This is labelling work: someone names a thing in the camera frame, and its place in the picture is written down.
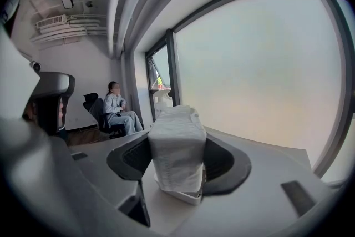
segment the woman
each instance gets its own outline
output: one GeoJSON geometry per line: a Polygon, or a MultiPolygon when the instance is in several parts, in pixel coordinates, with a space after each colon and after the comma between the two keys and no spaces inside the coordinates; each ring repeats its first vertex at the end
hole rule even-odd
{"type": "Polygon", "coordinates": [[[109,125],[124,124],[126,135],[143,130],[136,113],[125,112],[127,102],[120,95],[120,85],[112,81],[108,88],[109,92],[104,101],[104,113],[111,113],[107,116],[109,125]]]}

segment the black chair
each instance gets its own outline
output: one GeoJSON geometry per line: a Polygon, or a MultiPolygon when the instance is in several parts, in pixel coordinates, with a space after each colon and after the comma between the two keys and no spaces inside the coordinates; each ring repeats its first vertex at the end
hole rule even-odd
{"type": "Polygon", "coordinates": [[[101,132],[107,134],[114,133],[110,135],[110,139],[124,137],[126,135],[124,124],[116,124],[111,127],[109,126],[107,116],[110,113],[104,113],[104,101],[99,98],[96,93],[90,93],[83,96],[85,98],[83,106],[98,122],[98,127],[101,132]]]}

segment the air vent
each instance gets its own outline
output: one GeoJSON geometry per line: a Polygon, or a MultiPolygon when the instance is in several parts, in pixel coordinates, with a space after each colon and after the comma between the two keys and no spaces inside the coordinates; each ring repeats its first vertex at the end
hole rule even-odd
{"type": "Polygon", "coordinates": [[[52,26],[62,25],[67,22],[66,15],[59,15],[45,20],[38,21],[36,23],[37,29],[48,28],[52,26]]]}

